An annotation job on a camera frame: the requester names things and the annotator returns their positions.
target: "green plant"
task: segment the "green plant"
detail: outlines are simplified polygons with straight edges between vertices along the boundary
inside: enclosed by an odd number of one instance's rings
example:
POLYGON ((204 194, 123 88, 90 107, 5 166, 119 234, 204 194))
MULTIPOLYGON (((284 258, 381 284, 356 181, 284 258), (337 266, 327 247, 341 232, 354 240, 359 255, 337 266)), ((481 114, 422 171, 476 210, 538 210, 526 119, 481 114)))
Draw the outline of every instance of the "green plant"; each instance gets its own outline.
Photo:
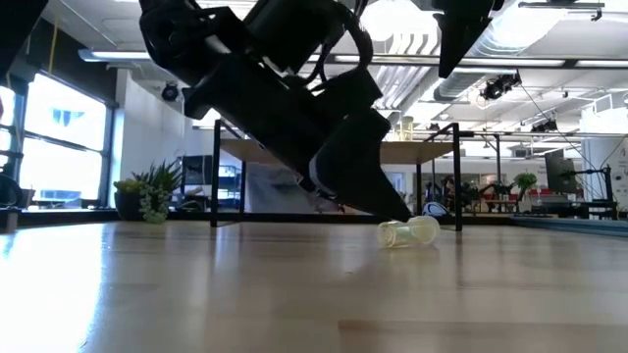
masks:
POLYGON ((142 183, 135 179, 128 178, 126 180, 115 181, 114 186, 116 186, 116 188, 120 192, 132 193, 132 192, 139 192, 139 189, 141 188, 142 183))
POLYGON ((146 185, 173 192, 181 185, 182 171, 179 161, 175 161, 169 165, 166 165, 164 161, 158 167, 151 164, 148 172, 140 174, 133 173, 132 175, 135 180, 143 182, 146 185))
POLYGON ((532 173, 522 173, 514 178, 514 182, 522 190, 531 189, 537 184, 537 176, 532 173))
POLYGON ((145 221, 161 224, 168 217, 170 196, 181 185, 182 171, 178 161, 169 165, 150 165, 148 172, 133 173, 133 178, 114 182, 120 192, 139 193, 139 212, 145 221))

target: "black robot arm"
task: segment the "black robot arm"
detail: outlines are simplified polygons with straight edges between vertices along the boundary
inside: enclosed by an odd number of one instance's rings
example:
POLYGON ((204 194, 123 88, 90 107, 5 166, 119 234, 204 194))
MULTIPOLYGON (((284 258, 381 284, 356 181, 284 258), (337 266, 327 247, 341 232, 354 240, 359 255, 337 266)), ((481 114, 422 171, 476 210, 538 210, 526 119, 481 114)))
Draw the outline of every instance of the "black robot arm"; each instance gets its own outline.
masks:
MULTIPOLYGON (((503 0, 434 2, 445 12, 438 18, 447 74, 503 0)), ((186 116, 200 120, 217 110, 291 168, 308 192, 390 219, 410 218, 380 164, 391 125, 372 109, 382 92, 367 70, 373 44, 359 23, 367 0, 357 0, 354 11, 335 0, 259 0, 243 21, 228 7, 202 9, 194 0, 139 3, 151 58, 189 85, 186 116), (346 32, 359 61, 327 78, 325 59, 346 32), (299 76, 319 47, 314 71, 299 76), (308 87, 316 76, 322 83, 308 87)))

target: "clear plastic cup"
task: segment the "clear plastic cup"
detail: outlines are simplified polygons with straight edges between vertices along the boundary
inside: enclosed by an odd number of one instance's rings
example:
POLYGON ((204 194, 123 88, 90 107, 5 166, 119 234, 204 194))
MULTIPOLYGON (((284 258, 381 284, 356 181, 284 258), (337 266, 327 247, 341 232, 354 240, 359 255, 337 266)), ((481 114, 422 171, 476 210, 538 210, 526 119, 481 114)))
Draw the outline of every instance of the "clear plastic cup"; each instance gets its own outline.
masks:
POLYGON ((419 216, 407 223, 385 222, 378 226, 378 237, 383 247, 408 247, 430 244, 441 233, 441 225, 433 217, 419 216))

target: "pillar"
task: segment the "pillar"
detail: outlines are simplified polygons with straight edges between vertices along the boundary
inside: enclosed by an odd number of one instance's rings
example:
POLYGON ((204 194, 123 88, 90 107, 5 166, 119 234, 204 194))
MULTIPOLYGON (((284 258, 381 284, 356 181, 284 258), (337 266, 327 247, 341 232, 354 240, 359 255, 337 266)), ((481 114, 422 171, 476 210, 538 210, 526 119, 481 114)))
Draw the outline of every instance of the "pillar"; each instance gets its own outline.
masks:
MULTIPOLYGON (((595 113, 593 109, 582 112, 581 131, 597 133, 628 133, 628 110, 612 109, 595 113)), ((619 208, 628 207, 628 139, 596 137, 585 139, 582 154, 583 170, 611 168, 612 191, 619 208)), ((604 179, 600 174, 584 176, 590 190, 585 191, 587 200, 606 197, 604 179)))

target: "computer screen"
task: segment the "computer screen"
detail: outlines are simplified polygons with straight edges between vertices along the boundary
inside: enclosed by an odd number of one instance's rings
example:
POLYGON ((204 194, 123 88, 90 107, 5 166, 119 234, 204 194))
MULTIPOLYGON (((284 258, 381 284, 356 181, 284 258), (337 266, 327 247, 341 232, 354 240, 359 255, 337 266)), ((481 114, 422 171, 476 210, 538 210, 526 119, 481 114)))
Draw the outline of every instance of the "computer screen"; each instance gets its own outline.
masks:
POLYGON ((184 185, 212 183, 212 156, 184 156, 182 167, 184 185))
POLYGON ((566 160, 560 155, 546 154, 546 168, 548 170, 548 187, 557 193, 577 193, 578 182, 573 161, 566 160))

